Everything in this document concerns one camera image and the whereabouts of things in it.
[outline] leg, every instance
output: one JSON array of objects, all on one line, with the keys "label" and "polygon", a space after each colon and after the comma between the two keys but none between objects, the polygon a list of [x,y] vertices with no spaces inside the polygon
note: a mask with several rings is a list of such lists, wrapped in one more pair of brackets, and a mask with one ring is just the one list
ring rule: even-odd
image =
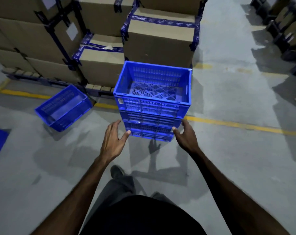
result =
[{"label": "leg", "polygon": [[87,215],[84,226],[96,210],[104,209],[128,196],[136,195],[132,176],[125,176],[122,169],[117,166],[111,168],[111,176],[112,179],[103,188]]},{"label": "leg", "polygon": [[163,201],[163,202],[167,202],[169,204],[175,205],[168,197],[166,197],[164,194],[160,194],[159,192],[155,192],[151,195],[151,198],[159,200],[159,201]]}]

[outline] left hand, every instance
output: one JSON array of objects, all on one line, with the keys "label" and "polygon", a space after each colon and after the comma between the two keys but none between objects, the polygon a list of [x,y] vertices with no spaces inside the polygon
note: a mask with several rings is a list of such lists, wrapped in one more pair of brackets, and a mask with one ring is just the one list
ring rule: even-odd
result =
[{"label": "left hand", "polygon": [[118,120],[110,124],[104,135],[104,140],[100,150],[100,157],[104,159],[107,163],[110,163],[119,156],[125,146],[125,143],[130,136],[131,131],[128,130],[122,136],[121,139],[118,137],[118,126],[121,120]]}]

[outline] forearm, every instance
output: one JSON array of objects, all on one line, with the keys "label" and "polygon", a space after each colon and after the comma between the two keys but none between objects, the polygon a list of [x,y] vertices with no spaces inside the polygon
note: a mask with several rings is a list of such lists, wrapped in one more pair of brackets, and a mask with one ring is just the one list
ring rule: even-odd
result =
[{"label": "forearm", "polygon": [[289,234],[269,213],[224,176],[199,149],[191,155],[232,234]]},{"label": "forearm", "polygon": [[108,162],[98,157],[71,193],[32,235],[77,235]]}]

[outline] left arm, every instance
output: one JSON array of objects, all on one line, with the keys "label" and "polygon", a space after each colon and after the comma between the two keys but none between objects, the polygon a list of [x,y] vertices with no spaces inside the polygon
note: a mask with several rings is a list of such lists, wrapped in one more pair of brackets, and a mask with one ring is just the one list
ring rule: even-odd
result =
[{"label": "left arm", "polygon": [[95,159],[71,193],[31,235],[77,235],[79,233],[104,170],[114,158],[121,154],[130,135],[130,131],[127,131],[119,140],[120,122],[121,120],[118,120],[108,126],[99,157]]}]

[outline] black shirt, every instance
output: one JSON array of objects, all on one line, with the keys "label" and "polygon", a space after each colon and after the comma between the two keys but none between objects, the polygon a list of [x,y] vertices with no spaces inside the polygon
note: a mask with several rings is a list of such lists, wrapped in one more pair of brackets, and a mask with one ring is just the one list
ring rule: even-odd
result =
[{"label": "black shirt", "polygon": [[206,235],[201,225],[179,207],[146,196],[130,196],[96,211],[81,235],[192,233]]}]

